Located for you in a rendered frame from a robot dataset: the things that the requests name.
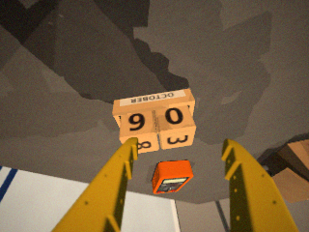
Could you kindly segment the open brown cardboard box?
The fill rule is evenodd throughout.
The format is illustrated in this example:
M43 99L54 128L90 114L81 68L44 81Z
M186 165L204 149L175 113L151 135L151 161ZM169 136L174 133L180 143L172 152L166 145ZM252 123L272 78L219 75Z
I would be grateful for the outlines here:
M290 203L309 199L309 139L286 144L266 165L284 199Z

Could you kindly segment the tan calendar cube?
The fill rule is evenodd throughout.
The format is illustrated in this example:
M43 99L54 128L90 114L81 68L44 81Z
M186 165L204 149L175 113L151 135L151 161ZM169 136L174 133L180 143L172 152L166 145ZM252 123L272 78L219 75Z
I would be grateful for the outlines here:
M153 110L121 115L119 139L123 144L131 137L138 137L138 153L159 149Z
M188 105L155 111L161 149L191 145L196 125Z

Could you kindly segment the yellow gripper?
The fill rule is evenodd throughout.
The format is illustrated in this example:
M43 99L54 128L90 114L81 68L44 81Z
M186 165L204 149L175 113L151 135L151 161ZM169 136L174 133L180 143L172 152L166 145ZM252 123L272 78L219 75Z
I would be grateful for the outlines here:
M138 137L126 140L51 232L121 232ZM230 183L230 232L298 232L272 178L237 141L222 147Z

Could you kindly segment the orange digital multimeter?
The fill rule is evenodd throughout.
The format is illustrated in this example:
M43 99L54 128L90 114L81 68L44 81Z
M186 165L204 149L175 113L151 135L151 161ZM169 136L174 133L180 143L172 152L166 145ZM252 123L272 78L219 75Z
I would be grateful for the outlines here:
M178 191L192 177L189 160L159 162L152 179L153 193Z

